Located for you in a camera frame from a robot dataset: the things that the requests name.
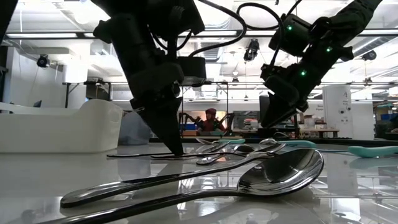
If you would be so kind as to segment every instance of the security camera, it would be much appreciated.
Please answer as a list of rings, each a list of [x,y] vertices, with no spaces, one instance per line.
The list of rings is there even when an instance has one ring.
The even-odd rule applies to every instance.
[[[246,49],[246,53],[243,56],[245,62],[253,61],[257,56],[257,51],[260,50],[260,44],[257,39],[251,39],[250,44]]]
[[[377,54],[375,53],[374,50],[369,51],[368,53],[362,55],[362,59],[367,61],[367,60],[374,60],[376,59]]]
[[[39,59],[37,59],[37,66],[40,68],[48,68],[50,66],[50,59],[48,55],[40,55]]]

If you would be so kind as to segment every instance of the workbench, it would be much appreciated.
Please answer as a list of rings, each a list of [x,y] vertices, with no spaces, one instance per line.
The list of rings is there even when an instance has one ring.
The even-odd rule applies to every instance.
[[[318,132],[319,138],[323,138],[323,133],[333,133],[333,137],[338,137],[339,129],[328,128],[328,129],[320,129],[320,128],[300,128],[300,132]]]

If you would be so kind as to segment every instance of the person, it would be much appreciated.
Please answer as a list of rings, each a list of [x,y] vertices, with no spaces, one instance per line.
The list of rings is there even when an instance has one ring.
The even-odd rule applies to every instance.
[[[224,126],[216,119],[217,110],[210,108],[206,110],[206,121],[199,127],[198,131],[225,131]]]

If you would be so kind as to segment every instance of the black cable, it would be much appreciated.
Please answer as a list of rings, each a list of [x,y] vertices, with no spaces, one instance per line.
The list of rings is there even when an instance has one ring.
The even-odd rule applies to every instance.
[[[167,47],[164,44],[161,43],[161,41],[159,40],[159,38],[157,38],[157,36],[155,34],[152,34],[152,37],[157,42],[157,44],[159,44],[160,47],[162,47],[163,49],[167,50]]]
[[[191,38],[191,36],[192,36],[192,31],[189,32],[189,34],[185,38],[184,42],[182,42],[182,44],[179,47],[177,47],[177,50],[183,49],[185,47],[185,44],[188,43],[188,40],[189,40],[189,38]]]
[[[167,49],[167,47],[161,43],[161,41],[159,40],[159,38],[157,38],[157,36],[155,34],[152,34],[152,36],[153,36],[154,40],[157,42],[157,44],[159,44],[160,47],[162,47],[165,50]],[[179,47],[177,47],[177,50],[183,49],[185,47],[185,45],[188,43],[191,36],[192,36],[192,31],[190,31],[189,34],[186,36],[184,42],[182,42],[182,44]]]
[[[293,12],[293,10],[298,6],[298,4],[300,4],[301,1],[303,1],[303,0],[297,0],[297,1],[295,2],[295,4],[294,4],[294,5],[289,9],[289,11],[287,12],[286,17],[287,17],[288,15],[290,15],[290,14]],[[244,4],[242,4],[242,5],[240,5],[240,6],[238,7],[238,10],[236,11],[236,13],[237,13],[238,15],[240,15],[239,13],[241,12],[241,9],[244,8],[244,7],[248,7],[248,6],[259,7],[259,6],[253,6],[253,5],[251,5],[251,2],[244,3]],[[268,8],[268,7],[267,7],[267,8],[268,8],[269,10],[267,10],[267,9],[265,9],[265,8],[263,8],[263,7],[259,7],[259,8],[264,9],[264,10],[266,10],[266,11],[269,12],[269,13],[271,13],[271,11],[274,12],[272,9],[270,9],[270,8]],[[254,27],[254,26],[250,26],[250,25],[248,24],[247,26],[248,26],[248,28],[251,29],[251,30],[274,30],[274,29],[278,28],[278,25],[275,25],[275,26],[272,26],[272,27]]]
[[[287,12],[286,16],[290,15],[293,12],[293,10],[298,6],[298,4],[300,4],[301,1],[303,1],[303,0],[297,0],[296,3],[294,3],[294,5]]]
[[[240,40],[244,37],[244,35],[246,34],[246,31],[247,31],[248,27],[246,26],[246,23],[244,22],[244,20],[242,19],[242,17],[240,17],[240,16],[237,15],[235,12],[233,12],[233,11],[231,11],[231,10],[229,10],[229,9],[227,9],[227,8],[225,8],[225,7],[223,7],[223,6],[219,6],[219,5],[217,5],[217,4],[215,4],[215,3],[212,3],[212,2],[210,2],[210,1],[208,1],[208,0],[198,0],[198,1],[203,2],[203,3],[207,4],[208,6],[211,6],[211,7],[215,8],[215,9],[218,9],[218,10],[220,10],[221,12],[225,12],[226,14],[228,14],[228,15],[230,15],[231,17],[235,18],[237,21],[239,21],[239,22],[242,24],[242,32],[240,33],[240,35],[239,35],[237,38],[235,38],[235,39],[233,39],[233,40],[230,40],[230,41],[228,41],[228,42],[224,42],[224,43],[220,43],[220,44],[215,44],[215,45],[212,45],[212,46],[203,47],[203,48],[201,48],[201,49],[195,50],[195,51],[193,51],[193,52],[189,55],[189,57],[193,57],[193,56],[195,56],[196,54],[199,54],[199,53],[204,52],[204,51],[206,51],[206,50],[216,49],[216,48],[219,48],[219,47],[224,47],[224,46],[228,46],[228,45],[231,45],[231,44],[235,44],[236,42],[240,41]]]

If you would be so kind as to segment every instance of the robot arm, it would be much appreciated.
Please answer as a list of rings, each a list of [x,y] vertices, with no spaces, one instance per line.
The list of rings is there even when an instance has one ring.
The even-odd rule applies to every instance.
[[[285,36],[280,40],[277,30],[269,47],[280,48],[302,57],[299,63],[282,68],[263,65],[261,78],[275,94],[269,94],[270,105],[262,119],[262,126],[273,125],[308,108],[307,97],[321,84],[321,79],[339,58],[353,59],[352,47],[344,47],[362,32],[370,22],[381,0],[355,0],[335,16],[321,17],[309,24],[295,15],[283,21]]]
[[[179,86],[186,77],[206,78],[204,58],[177,57],[179,34],[205,30],[195,3],[92,1],[111,17],[100,21],[93,34],[113,44],[134,97],[132,108],[175,155],[183,154],[177,121]],[[167,41],[167,54],[156,47],[152,36]]]

